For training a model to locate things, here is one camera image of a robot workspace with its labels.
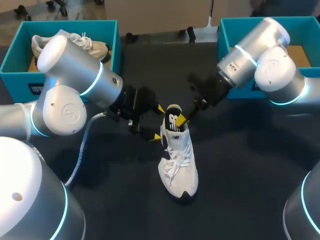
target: black table surface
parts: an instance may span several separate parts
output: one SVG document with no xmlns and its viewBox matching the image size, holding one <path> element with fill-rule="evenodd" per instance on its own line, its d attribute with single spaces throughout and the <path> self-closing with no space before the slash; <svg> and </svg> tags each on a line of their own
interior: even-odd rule
<svg viewBox="0 0 320 240">
<path fill-rule="evenodd" d="M 0 48 L 3 59 L 7 47 Z M 126 84 L 153 89 L 160 104 L 192 104 L 190 73 L 206 78 L 217 63 L 215 43 L 124 45 Z M 0 104 L 12 100 L 0 81 Z M 86 104 L 88 119 L 101 110 Z M 158 129 L 162 116 L 142 124 Z M 320 156 L 317 115 L 292 116 L 266 99 L 224 100 L 189 125 L 198 194 L 180 205 L 159 173 L 160 142 L 127 131 L 127 122 L 98 119 L 91 127 L 72 193 L 86 217 L 86 240 L 285 240 L 287 198 Z M 84 130 L 32 143 L 65 181 L 78 158 Z"/>
</svg>

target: blue light ring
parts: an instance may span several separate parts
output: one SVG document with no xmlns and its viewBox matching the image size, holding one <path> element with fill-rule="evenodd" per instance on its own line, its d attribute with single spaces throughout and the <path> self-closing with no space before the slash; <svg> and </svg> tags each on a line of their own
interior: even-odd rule
<svg viewBox="0 0 320 240">
<path fill-rule="evenodd" d="M 95 80 L 93 81 L 93 83 L 91 84 L 90 87 L 88 87 L 87 90 L 85 90 L 83 93 L 80 94 L 80 96 L 83 96 L 83 95 L 86 95 L 88 92 L 90 92 L 90 90 L 96 85 L 96 83 L 98 82 L 100 76 L 101 76 L 101 73 L 102 73 L 102 70 L 103 70 L 103 65 L 102 63 L 100 62 L 100 69 L 99 69 L 99 72 L 98 72 L 98 75 L 96 76 Z"/>
<path fill-rule="evenodd" d="M 44 136 L 44 137 L 49 137 L 49 136 L 43 134 L 42 132 L 40 132 L 40 131 L 37 129 L 35 123 L 34 123 L 33 117 L 34 117 L 34 109 L 35 109 L 35 106 L 36 106 L 36 103 L 31 106 L 31 111 L 30 111 L 30 119 L 31 119 L 32 126 L 33 126 L 33 128 L 34 128 L 39 134 L 41 134 L 42 136 Z"/>
<path fill-rule="evenodd" d="M 60 232 L 60 230 L 61 230 L 61 228 L 62 228 L 62 225 L 63 225 L 64 222 L 65 222 L 66 215 L 67 215 L 67 210 L 68 210 L 67 190 L 66 190 L 66 187 L 65 187 L 65 185 L 64 185 L 63 183 L 62 183 L 62 187 L 63 187 L 63 190 L 64 190 L 64 197 L 65 197 L 64 211 L 63 211 L 63 215 L 62 215 L 60 224 L 59 224 L 58 228 L 55 230 L 55 232 L 54 232 L 54 234 L 52 235 L 52 237 L 50 238 L 50 240 L 54 240 L 54 239 L 56 238 L 56 236 L 58 235 L 58 233 Z"/>
<path fill-rule="evenodd" d="M 252 58 L 252 56 L 248 52 L 246 52 L 242 47 L 238 45 L 235 45 L 234 47 L 238 49 L 247 59 L 249 59 L 255 67 L 258 65 L 257 62 Z"/>
<path fill-rule="evenodd" d="M 270 102 L 272 102 L 273 104 L 278 105 L 278 106 L 292 104 L 293 102 L 297 101 L 302 95 L 304 95 L 306 91 L 307 91 L 307 81 L 306 81 L 306 79 L 304 79 L 304 87 L 303 87 L 302 91 L 300 92 L 299 96 L 297 96 L 295 99 L 288 101 L 288 102 L 285 102 L 285 103 L 277 103 L 277 102 L 274 102 L 271 100 L 270 100 Z"/>
<path fill-rule="evenodd" d="M 313 226 L 313 228 L 318 232 L 318 234 L 320 234 L 320 229 L 317 227 L 317 225 L 315 224 L 315 222 L 312 220 L 307 207 L 306 207 L 306 203 L 305 203 L 305 197 L 304 197 L 304 187 L 305 187 L 305 182 L 306 179 L 308 177 L 308 175 L 310 174 L 310 172 L 305 176 L 303 182 L 302 182 L 302 186 L 301 186 L 301 201 L 302 201 L 302 206 L 305 212 L 306 217 L 308 218 L 308 220 L 310 221 L 311 225 Z"/>
</svg>

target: shoelace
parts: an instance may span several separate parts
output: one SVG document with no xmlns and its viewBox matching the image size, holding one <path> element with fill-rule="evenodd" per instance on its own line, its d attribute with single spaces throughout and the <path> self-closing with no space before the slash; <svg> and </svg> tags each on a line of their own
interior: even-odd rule
<svg viewBox="0 0 320 240">
<path fill-rule="evenodd" d="M 86 36 L 85 32 L 82 33 L 82 36 L 80 36 L 77 33 L 71 33 L 70 39 L 79 47 L 83 48 L 84 50 L 92 49 L 92 40 L 91 38 Z"/>
<path fill-rule="evenodd" d="M 170 155 L 170 160 L 167 160 L 164 165 L 165 175 L 170 178 L 169 186 L 171 186 L 172 179 L 178 173 L 180 168 L 190 166 L 190 143 L 188 143 L 185 150 L 173 150 L 170 146 L 165 150 Z"/>
</svg>

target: shoe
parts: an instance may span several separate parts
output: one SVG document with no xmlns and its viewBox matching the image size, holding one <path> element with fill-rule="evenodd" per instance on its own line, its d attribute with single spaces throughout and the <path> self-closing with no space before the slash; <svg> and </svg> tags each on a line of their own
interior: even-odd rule
<svg viewBox="0 0 320 240">
<path fill-rule="evenodd" d="M 164 152 L 158 170 L 165 188 L 173 197 L 189 200 L 198 189 L 198 172 L 188 125 L 176 125 L 181 112 L 176 104 L 166 110 L 160 127 Z"/>
<path fill-rule="evenodd" d="M 31 47 L 34 54 L 34 57 L 36 59 L 39 58 L 39 55 L 41 54 L 43 48 L 45 45 L 55 36 L 57 35 L 63 35 L 70 39 L 72 42 L 77 44 L 82 49 L 88 51 L 91 56 L 93 56 L 95 59 L 99 59 L 99 61 L 102 61 L 108 54 L 109 46 L 102 42 L 102 41 L 92 41 L 91 38 L 86 37 L 86 33 L 82 34 L 80 36 L 76 33 L 69 33 L 64 30 L 59 30 L 58 33 L 52 37 L 41 37 L 38 35 L 34 35 L 31 40 Z"/>
</svg>

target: teal box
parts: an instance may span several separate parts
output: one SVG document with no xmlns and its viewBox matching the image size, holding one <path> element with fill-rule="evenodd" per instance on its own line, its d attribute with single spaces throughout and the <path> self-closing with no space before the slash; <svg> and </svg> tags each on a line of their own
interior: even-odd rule
<svg viewBox="0 0 320 240">
<path fill-rule="evenodd" d="M 302 46 L 311 67 L 300 67 L 306 77 L 320 77 L 320 24 L 313 16 L 273 17 L 290 35 L 290 45 Z M 218 33 L 219 61 L 239 43 L 263 17 L 222 18 Z M 265 98 L 260 90 L 253 90 L 254 79 L 240 89 L 232 89 L 229 99 Z"/>
<path fill-rule="evenodd" d="M 83 21 L 24 21 L 20 24 L 0 68 L 0 77 L 15 103 L 26 103 L 38 99 L 29 84 L 45 82 L 40 72 L 28 72 L 33 58 L 31 39 L 34 35 L 52 37 L 60 29 L 93 41 L 101 41 L 112 49 L 110 69 L 119 74 L 121 64 L 121 42 L 116 20 Z"/>
</svg>

